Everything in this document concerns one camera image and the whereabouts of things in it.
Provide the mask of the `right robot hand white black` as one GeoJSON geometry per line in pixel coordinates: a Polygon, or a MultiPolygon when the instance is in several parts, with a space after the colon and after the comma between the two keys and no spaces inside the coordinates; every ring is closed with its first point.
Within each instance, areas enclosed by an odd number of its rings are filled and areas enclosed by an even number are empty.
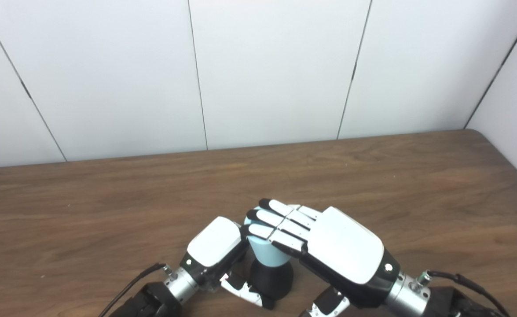
{"type": "Polygon", "coordinates": [[[381,239],[335,207],[318,211],[261,199],[246,217],[245,236],[270,243],[328,283],[307,317],[335,317],[350,306],[379,308],[397,281],[400,266],[381,239]]]}

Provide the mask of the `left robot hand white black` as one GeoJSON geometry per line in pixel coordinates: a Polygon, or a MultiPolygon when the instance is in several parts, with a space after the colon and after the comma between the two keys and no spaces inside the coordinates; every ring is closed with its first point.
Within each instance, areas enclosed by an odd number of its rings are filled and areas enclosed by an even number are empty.
{"type": "Polygon", "coordinates": [[[169,280],[169,290],[180,303],[185,303],[197,291],[223,288],[256,306],[274,309],[272,299],[233,271],[250,247],[240,229],[238,223],[216,217],[190,241],[176,271],[176,281],[169,280]]]}

